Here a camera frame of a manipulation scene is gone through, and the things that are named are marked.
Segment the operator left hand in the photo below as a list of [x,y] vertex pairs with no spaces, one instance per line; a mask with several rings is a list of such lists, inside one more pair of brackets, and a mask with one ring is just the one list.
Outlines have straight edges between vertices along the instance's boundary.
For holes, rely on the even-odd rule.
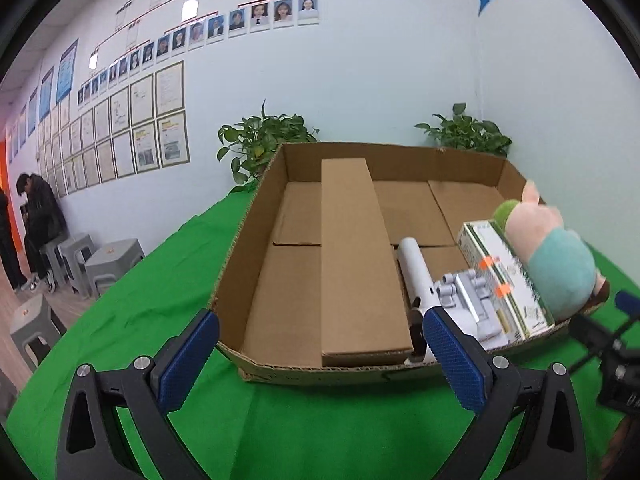
[[639,419],[626,416],[617,426],[602,458],[600,479],[639,480]]

